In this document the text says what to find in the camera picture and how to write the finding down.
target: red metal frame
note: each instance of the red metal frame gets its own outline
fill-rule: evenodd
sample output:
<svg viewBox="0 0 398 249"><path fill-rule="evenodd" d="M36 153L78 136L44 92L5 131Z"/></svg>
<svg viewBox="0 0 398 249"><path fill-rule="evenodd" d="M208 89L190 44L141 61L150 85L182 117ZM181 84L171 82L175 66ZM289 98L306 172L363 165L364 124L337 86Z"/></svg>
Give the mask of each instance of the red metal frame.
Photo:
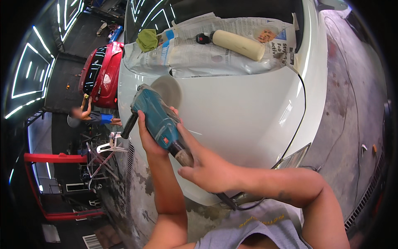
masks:
<svg viewBox="0 0 398 249"><path fill-rule="evenodd" d="M23 155L25 162L33 163L85 163L87 162L87 156L81 155L66 155L60 153L59 155L53 154L30 154L25 153Z"/></svg>
<svg viewBox="0 0 398 249"><path fill-rule="evenodd" d="M39 205L41 212L44 217L48 221L60 221L60 220L74 220L74 219L84 219L89 216L97 216L105 214L101 208L96 210L88 210L88 211L80 211L76 213L50 213L48 214L43 206L41 205L40 199L36 193L35 185L33 184L32 177L30 175L29 166L27 162L35 162L35 163L86 163L87 156L79 156L79 155L66 155L61 153L59 155L52 154L30 154L25 153L25 170L27 174L27 178L32 189L33 195L35 196L36 202Z"/></svg>

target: tattoo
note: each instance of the tattoo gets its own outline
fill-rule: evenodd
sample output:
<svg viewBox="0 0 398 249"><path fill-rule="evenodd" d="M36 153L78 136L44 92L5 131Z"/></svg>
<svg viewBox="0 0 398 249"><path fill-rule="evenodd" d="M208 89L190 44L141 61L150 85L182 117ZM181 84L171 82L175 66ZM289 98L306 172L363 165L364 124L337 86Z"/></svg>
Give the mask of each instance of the tattoo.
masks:
<svg viewBox="0 0 398 249"><path fill-rule="evenodd" d="M289 193L286 193L284 190L281 190L278 194L277 200L281 202L291 202L292 197Z"/></svg>

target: headlight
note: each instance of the headlight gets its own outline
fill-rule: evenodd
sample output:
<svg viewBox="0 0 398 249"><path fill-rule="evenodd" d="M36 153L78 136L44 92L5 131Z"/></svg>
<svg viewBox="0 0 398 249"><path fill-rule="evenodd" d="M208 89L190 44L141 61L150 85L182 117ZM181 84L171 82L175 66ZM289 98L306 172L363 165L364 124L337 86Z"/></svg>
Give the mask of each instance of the headlight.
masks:
<svg viewBox="0 0 398 249"><path fill-rule="evenodd" d="M311 143L306 145L304 148L300 149L293 155L282 159L279 163L274 166L274 169L283 169L283 168L297 168L300 166L301 160L304 158L305 154L307 154L308 149L310 148Z"/></svg>

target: hand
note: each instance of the hand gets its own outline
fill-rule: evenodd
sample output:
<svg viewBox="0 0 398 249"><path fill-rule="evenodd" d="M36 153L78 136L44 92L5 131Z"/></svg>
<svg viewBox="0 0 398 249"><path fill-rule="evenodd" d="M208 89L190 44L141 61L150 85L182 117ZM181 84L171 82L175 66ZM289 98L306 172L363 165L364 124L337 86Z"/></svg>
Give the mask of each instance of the hand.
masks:
<svg viewBox="0 0 398 249"><path fill-rule="evenodd" d="M241 167L225 161L216 153L203 147L183 124L177 124L177 129L191 150L194 160L193 168L178 169L180 176L211 193L239 190L238 180Z"/></svg>
<svg viewBox="0 0 398 249"><path fill-rule="evenodd" d="M172 110L177 116L178 116L178 110L175 109L174 107L170 107L170 110ZM140 132L140 137L141 137L141 143L142 147L146 151L147 155L167 155L169 152L160 145L152 138L151 134L148 132L145 126L145 114L143 111L139 110L138 111L138 128Z"/></svg>

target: concrete floor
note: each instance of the concrete floor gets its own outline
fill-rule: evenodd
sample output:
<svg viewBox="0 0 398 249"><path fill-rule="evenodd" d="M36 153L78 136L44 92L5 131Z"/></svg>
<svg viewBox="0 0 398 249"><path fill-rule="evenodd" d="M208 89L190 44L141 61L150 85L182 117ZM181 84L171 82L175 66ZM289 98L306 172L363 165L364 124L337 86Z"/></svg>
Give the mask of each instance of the concrete floor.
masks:
<svg viewBox="0 0 398 249"><path fill-rule="evenodd" d="M323 15L329 51L326 103L302 165L319 169L333 188L346 219L367 188L379 157L372 155L372 145L381 151L386 89L374 50L356 38L339 13L325 11ZM362 144L369 149L363 157ZM128 141L123 146L128 149ZM130 161L128 153L116 155L115 173L120 180L111 178L99 195L126 247L142 248L157 220L150 171L138 166L142 165L138 154ZM218 206L206 207L189 199L186 206L189 242L197 241L228 213Z"/></svg>

